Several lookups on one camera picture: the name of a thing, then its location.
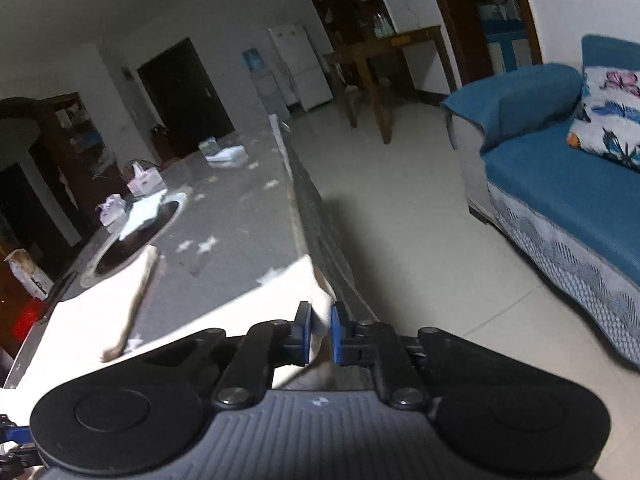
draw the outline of gray ribbed panel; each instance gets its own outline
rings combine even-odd
[[[44,478],[82,480],[59,470]],[[216,416],[178,460],[126,480],[503,478],[459,459],[421,413],[393,410],[374,392],[270,390],[258,406]],[[567,478],[597,477],[585,472]]]

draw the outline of patterned sofa skirt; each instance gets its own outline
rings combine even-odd
[[[548,218],[489,183],[504,231],[593,318],[620,355],[640,367],[640,288]]]

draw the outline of screw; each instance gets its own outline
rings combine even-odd
[[[218,400],[224,404],[242,404],[249,399],[249,392],[239,386],[225,388],[218,393]]]
[[[424,394],[417,388],[400,388],[393,392],[391,398],[404,408],[412,408],[423,402]]]

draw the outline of red object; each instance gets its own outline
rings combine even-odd
[[[26,339],[29,330],[38,320],[43,305],[44,302],[42,300],[31,298],[31,301],[24,306],[14,326],[11,328],[11,333],[18,341],[22,342]]]

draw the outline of pink butterfly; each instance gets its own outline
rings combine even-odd
[[[607,79],[600,88],[617,88],[628,94],[640,97],[640,88],[638,88],[638,76],[633,72],[619,72],[618,70],[609,70]]]

